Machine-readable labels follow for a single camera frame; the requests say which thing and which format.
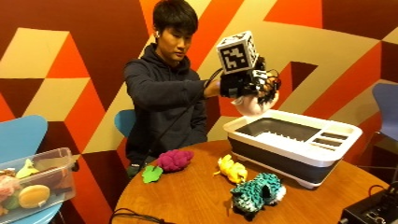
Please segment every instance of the pink plush toy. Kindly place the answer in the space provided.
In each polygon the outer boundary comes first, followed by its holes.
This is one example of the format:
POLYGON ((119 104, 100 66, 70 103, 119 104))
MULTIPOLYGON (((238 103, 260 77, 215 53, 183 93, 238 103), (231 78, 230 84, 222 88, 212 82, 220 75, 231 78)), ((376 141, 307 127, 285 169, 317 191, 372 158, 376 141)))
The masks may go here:
POLYGON ((180 151, 178 149, 167 151, 160 155, 159 166, 166 172, 180 171, 188 166, 194 157, 194 151, 180 151))
POLYGON ((0 175, 0 202, 3 202, 17 189, 21 189, 19 179, 14 176, 0 175))

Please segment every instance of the man's hand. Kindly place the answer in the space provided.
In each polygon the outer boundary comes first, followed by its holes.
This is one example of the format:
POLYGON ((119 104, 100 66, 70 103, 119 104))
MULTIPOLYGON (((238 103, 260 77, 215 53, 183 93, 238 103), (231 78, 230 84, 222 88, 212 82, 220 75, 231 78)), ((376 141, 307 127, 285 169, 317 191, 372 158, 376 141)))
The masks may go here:
POLYGON ((204 89, 204 97, 210 98, 214 96, 219 96, 220 95, 220 80, 212 80, 212 82, 210 83, 208 87, 204 89))

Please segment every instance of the teal dinosaur toy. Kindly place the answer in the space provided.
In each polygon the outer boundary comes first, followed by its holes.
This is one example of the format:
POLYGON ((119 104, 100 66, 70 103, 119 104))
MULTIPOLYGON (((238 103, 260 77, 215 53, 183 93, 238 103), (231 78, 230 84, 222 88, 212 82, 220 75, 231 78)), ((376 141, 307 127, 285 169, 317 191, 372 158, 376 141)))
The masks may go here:
POLYGON ((238 184, 231 192, 235 211, 252 221, 266 205, 276 206, 281 202, 287 188, 275 174, 262 173, 254 180, 238 184))

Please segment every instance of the black hoodie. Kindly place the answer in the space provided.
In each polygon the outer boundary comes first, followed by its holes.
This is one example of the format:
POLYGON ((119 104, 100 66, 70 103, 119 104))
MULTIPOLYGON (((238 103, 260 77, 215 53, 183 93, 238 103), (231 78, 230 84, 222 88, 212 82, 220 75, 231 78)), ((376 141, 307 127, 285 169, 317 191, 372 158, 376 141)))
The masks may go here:
POLYGON ((143 162, 150 149, 151 155, 159 157, 168 150, 208 140, 203 96, 206 81, 191 69, 187 57, 172 68, 158 55, 156 46, 155 43, 147 46, 143 57, 131 61, 124 69, 127 92, 134 100, 138 119, 126 146, 126 155, 132 163, 143 162))

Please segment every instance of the white container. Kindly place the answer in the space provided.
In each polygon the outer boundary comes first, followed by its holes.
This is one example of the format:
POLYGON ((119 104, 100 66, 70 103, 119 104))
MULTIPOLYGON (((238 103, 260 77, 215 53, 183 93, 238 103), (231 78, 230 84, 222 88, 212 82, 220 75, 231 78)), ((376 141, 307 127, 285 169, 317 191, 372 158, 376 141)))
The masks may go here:
POLYGON ((344 158, 363 130, 347 123, 270 109, 260 118, 242 117, 224 125, 234 153, 319 187, 344 158))

